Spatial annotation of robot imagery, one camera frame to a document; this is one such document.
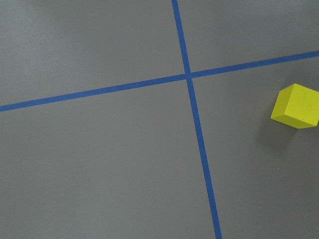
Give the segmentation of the yellow wooden block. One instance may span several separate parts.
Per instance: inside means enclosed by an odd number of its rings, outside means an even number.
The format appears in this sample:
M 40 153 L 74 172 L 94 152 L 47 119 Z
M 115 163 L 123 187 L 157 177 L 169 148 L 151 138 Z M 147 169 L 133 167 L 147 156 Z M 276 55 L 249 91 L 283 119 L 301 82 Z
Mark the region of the yellow wooden block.
M 271 119 L 302 129 L 316 127 L 319 122 L 319 93 L 299 84 L 279 91 Z

